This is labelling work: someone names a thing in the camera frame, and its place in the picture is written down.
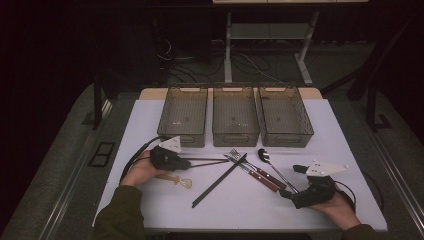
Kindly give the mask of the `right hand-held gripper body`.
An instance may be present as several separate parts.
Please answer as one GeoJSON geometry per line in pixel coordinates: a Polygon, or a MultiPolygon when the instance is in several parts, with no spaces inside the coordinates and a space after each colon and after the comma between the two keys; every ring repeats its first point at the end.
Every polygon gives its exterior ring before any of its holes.
{"type": "Polygon", "coordinates": [[[348,165],[340,165],[314,160],[307,167],[305,175],[309,181],[306,190],[294,193],[291,200],[297,209],[328,202],[336,192],[339,192],[347,201],[350,197],[337,189],[332,174],[349,170],[348,165]]]}

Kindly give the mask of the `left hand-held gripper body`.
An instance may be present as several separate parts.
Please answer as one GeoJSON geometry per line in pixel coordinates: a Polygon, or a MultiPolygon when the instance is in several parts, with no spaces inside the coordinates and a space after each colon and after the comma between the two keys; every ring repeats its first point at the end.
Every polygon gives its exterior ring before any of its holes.
{"type": "Polygon", "coordinates": [[[167,139],[150,151],[150,161],[156,169],[175,171],[183,168],[181,158],[180,137],[167,139]]]}

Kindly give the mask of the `clear amber plastic spoon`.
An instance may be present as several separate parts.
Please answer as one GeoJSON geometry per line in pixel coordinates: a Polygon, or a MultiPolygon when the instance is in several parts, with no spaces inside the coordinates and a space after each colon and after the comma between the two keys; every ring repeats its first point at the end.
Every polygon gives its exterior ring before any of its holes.
{"type": "Polygon", "coordinates": [[[171,176],[167,174],[157,175],[158,179],[167,180],[173,182],[175,185],[181,185],[186,189],[190,189],[192,187],[192,181],[190,179],[181,179],[178,176],[171,176]]]}

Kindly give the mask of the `dark brown chopstick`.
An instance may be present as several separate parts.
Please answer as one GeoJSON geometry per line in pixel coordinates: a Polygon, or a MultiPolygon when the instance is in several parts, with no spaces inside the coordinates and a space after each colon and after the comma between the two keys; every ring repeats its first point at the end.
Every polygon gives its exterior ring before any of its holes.
{"type": "Polygon", "coordinates": [[[192,163],[190,168],[205,167],[229,162],[227,159],[217,158],[183,158],[183,160],[187,160],[192,163]]]}

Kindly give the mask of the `wooden handled metal knife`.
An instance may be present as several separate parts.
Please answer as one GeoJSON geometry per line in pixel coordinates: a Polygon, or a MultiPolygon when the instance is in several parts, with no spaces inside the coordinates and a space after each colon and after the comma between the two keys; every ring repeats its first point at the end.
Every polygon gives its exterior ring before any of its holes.
{"type": "MultiPolygon", "coordinates": [[[[224,154],[224,156],[231,162],[236,163],[236,159],[230,155],[224,154]]],[[[263,176],[261,176],[260,174],[254,172],[253,170],[249,169],[248,167],[244,166],[242,163],[240,163],[238,165],[239,168],[241,168],[244,172],[246,172],[247,174],[249,174],[251,177],[253,177],[254,179],[256,179],[257,181],[259,181],[260,183],[262,183],[264,186],[266,186],[267,188],[269,188],[270,190],[272,190],[273,192],[277,192],[279,190],[279,188],[274,185],[273,183],[271,183],[270,181],[266,180],[263,176]]]]}

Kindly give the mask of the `black chopstick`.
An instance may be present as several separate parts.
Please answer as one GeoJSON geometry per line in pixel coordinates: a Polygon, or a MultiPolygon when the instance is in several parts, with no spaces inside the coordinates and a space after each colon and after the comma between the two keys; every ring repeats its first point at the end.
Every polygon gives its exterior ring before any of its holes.
{"type": "Polygon", "coordinates": [[[200,194],[193,202],[192,208],[195,208],[205,197],[207,197],[231,172],[237,168],[247,157],[247,153],[236,160],[233,165],[226,170],[215,182],[213,182],[202,194],[200,194]]]}

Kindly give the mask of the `metal spoon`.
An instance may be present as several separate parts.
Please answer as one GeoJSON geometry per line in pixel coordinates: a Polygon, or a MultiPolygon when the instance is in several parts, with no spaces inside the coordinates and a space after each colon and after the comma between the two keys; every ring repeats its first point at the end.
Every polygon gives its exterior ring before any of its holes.
{"type": "Polygon", "coordinates": [[[258,150],[258,156],[260,158],[261,161],[269,164],[271,166],[271,168],[277,173],[277,175],[286,183],[286,185],[294,192],[294,193],[298,193],[298,190],[296,189],[295,186],[293,186],[287,178],[285,178],[280,171],[271,163],[270,161],[270,155],[268,154],[268,152],[261,148],[258,150]]]}

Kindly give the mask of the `wooden handled metal fork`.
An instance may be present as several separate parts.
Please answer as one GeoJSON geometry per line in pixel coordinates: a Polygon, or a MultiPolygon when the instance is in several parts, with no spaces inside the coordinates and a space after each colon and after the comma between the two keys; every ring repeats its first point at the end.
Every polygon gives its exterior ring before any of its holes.
{"type": "MultiPolygon", "coordinates": [[[[237,160],[239,160],[242,157],[242,155],[237,150],[235,150],[234,148],[230,151],[230,154],[232,155],[232,157],[236,158],[237,160]]],[[[263,170],[263,169],[255,166],[254,164],[250,163],[246,158],[245,158],[245,161],[243,162],[243,164],[249,166],[255,172],[257,172],[262,177],[267,179],[269,182],[274,184],[277,187],[278,190],[279,189],[286,189],[286,187],[287,187],[286,184],[284,184],[280,180],[276,179],[271,174],[267,173],[265,170],[263,170]]]]}

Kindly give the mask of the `smoky clear plastic bin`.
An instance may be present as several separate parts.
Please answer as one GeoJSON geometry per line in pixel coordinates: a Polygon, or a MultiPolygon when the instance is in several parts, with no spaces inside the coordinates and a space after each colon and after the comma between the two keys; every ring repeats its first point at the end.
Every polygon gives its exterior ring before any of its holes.
{"type": "Polygon", "coordinates": [[[215,147],[255,147],[260,133],[253,86],[213,86],[212,134],[215,147]]]}
{"type": "Polygon", "coordinates": [[[263,146],[307,146],[314,130],[296,86],[262,83],[258,86],[257,104],[263,146]]]}
{"type": "Polygon", "coordinates": [[[179,136],[182,147],[204,147],[207,103],[207,87],[170,87],[157,134],[169,138],[179,136]]]}

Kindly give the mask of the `person's left hand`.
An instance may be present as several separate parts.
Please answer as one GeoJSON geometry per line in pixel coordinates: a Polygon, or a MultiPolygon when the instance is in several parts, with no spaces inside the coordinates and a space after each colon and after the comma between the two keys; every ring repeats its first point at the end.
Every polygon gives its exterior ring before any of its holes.
{"type": "Polygon", "coordinates": [[[160,174],[166,174],[166,171],[153,166],[150,162],[150,151],[146,150],[137,157],[137,161],[121,180],[120,185],[137,187],[160,174]]]}

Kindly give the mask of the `person's right hand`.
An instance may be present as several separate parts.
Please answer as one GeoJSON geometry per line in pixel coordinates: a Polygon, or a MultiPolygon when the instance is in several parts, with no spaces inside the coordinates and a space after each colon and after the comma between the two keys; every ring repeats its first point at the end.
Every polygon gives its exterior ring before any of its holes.
{"type": "Polygon", "coordinates": [[[311,208],[323,213],[343,231],[361,224],[355,212],[340,193],[335,193],[328,202],[312,205],[311,208]]]}

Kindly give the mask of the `black metal stand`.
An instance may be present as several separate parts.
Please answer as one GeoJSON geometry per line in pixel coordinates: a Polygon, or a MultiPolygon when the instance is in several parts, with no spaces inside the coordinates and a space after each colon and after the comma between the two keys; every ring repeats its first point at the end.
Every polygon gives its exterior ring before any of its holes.
{"type": "Polygon", "coordinates": [[[103,106],[107,100],[116,99],[119,93],[119,81],[111,70],[97,73],[93,80],[93,104],[92,116],[88,118],[88,124],[96,130],[103,120],[103,106]]]}
{"type": "Polygon", "coordinates": [[[331,83],[320,90],[322,95],[326,95],[331,91],[341,87],[352,81],[352,85],[347,96],[352,101],[358,101],[364,93],[367,93],[366,115],[365,120],[372,131],[376,132],[378,128],[383,128],[384,124],[376,124],[376,98],[379,80],[375,78],[381,69],[385,59],[407,29],[413,17],[405,20],[400,26],[396,27],[394,32],[385,39],[378,41],[371,52],[369,58],[362,66],[353,72],[345,75],[339,80],[331,83]]]}

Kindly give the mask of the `white desk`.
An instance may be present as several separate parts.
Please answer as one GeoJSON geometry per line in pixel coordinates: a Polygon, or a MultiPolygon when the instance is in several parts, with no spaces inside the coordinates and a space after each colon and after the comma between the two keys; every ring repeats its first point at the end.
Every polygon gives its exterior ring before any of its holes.
{"type": "Polygon", "coordinates": [[[283,23],[266,20],[264,23],[237,23],[233,21],[233,10],[226,13],[226,38],[225,38],[225,57],[224,57],[224,76],[226,82],[232,81],[232,60],[231,44],[233,40],[301,40],[302,48],[294,54],[294,58],[306,86],[313,84],[309,74],[305,58],[314,35],[319,16],[323,10],[319,6],[336,7],[338,4],[360,4],[367,3],[368,0],[212,0],[212,3],[218,6],[245,6],[252,7],[254,10],[280,11],[282,8],[292,7],[311,7],[310,17],[307,20],[291,21],[283,23]]]}

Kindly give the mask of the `black floor outlet frame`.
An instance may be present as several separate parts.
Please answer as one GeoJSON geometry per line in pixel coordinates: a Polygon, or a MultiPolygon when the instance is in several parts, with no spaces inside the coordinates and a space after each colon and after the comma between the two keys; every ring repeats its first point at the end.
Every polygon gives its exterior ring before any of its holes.
{"type": "Polygon", "coordinates": [[[114,146],[114,142],[100,142],[88,165],[90,167],[105,167],[111,158],[114,146]]]}

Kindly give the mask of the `metal floor rail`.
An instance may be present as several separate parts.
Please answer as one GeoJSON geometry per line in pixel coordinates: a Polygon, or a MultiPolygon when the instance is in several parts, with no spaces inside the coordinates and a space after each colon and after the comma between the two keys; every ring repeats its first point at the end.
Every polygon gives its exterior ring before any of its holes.
{"type": "Polygon", "coordinates": [[[424,146],[408,134],[370,132],[381,184],[384,213],[391,228],[410,228],[424,239],[424,146]]]}
{"type": "Polygon", "coordinates": [[[38,171],[43,183],[40,190],[46,197],[43,201],[46,217],[36,234],[37,240],[54,238],[72,201],[88,155],[97,141],[97,128],[102,125],[95,124],[96,109],[89,102],[74,104],[38,171]]]}

